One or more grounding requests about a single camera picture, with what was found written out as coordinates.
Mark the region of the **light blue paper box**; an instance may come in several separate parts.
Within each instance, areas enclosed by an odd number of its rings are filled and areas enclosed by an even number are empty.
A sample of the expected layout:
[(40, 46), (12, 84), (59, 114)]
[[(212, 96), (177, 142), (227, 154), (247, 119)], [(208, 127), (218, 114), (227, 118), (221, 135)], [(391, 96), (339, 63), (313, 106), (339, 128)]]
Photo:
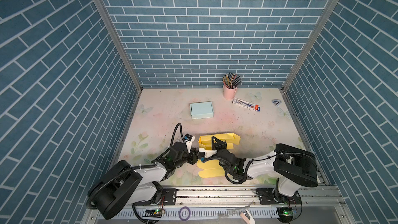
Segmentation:
[(190, 103), (190, 113), (192, 119), (206, 119), (214, 117), (212, 102)]

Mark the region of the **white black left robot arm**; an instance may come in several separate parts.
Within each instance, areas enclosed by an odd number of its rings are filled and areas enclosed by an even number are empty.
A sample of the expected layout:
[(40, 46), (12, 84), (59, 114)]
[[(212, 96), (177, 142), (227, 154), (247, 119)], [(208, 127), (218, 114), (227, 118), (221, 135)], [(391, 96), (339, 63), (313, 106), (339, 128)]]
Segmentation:
[(133, 166), (121, 160), (90, 188), (86, 207), (111, 219), (128, 204), (158, 203), (163, 191), (160, 182), (184, 164), (196, 164), (198, 154), (199, 149), (186, 141), (175, 143), (151, 164)]

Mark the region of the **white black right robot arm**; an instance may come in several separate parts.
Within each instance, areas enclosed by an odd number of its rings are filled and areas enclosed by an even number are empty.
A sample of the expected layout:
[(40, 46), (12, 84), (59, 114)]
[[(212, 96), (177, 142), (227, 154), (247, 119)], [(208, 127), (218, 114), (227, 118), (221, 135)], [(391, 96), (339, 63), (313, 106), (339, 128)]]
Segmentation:
[(265, 174), (277, 174), (274, 200), (283, 202), (293, 198), (301, 187), (318, 186), (317, 163), (313, 153), (286, 144), (277, 144), (274, 151), (257, 158), (238, 158), (227, 150), (227, 143), (211, 138), (212, 149), (216, 152), (203, 163), (217, 160), (224, 170), (225, 178), (239, 185), (247, 180)]

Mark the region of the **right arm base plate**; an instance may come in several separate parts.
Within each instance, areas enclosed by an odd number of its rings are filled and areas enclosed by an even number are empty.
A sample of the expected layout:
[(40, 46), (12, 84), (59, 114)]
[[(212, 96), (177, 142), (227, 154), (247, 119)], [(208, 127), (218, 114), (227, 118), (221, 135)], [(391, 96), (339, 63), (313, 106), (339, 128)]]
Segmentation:
[(293, 197), (286, 197), (281, 194), (275, 195), (275, 188), (257, 188), (255, 194), (261, 205), (300, 205), (302, 203), (297, 191)]

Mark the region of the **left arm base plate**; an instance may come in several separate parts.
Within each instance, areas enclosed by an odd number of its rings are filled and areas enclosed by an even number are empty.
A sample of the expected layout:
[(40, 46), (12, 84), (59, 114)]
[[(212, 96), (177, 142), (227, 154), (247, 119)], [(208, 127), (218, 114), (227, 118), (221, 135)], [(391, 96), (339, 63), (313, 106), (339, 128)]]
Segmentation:
[(148, 201), (141, 201), (135, 203), (138, 206), (161, 205), (161, 206), (174, 206), (176, 204), (177, 189), (164, 188), (162, 192), (159, 190), (155, 193), (152, 199)]

